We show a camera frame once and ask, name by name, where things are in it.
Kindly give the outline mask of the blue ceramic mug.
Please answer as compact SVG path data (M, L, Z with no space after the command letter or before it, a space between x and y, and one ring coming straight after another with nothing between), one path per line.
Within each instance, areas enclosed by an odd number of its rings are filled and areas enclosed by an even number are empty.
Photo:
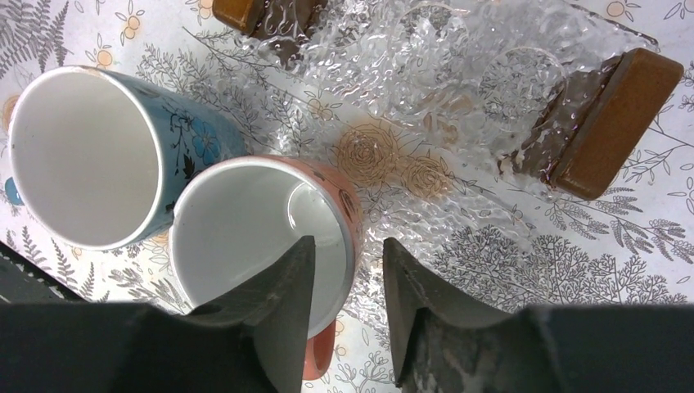
M238 126L166 88L63 66L34 79L11 115L9 156L24 205L54 237L109 251L166 231L183 189L246 154Z

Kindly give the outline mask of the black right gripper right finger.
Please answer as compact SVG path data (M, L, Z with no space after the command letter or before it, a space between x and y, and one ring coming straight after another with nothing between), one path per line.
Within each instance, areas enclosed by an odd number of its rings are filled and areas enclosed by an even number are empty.
M690 392L691 305L530 305L509 314L383 244L403 392Z

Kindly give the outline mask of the floral orange-handled mug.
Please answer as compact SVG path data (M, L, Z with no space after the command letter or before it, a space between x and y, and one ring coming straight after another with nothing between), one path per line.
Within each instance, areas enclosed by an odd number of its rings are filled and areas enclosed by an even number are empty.
M304 357L306 380L330 366L336 317L358 268L363 213L337 169L286 156L244 156L213 165L179 197L169 230L175 277L194 306L266 269L302 236L316 266Z

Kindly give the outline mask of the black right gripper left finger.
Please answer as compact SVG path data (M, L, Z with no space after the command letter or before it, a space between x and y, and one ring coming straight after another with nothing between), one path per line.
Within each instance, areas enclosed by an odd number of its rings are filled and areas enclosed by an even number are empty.
M1 302L4 392L298 392L314 240L190 314L150 303Z

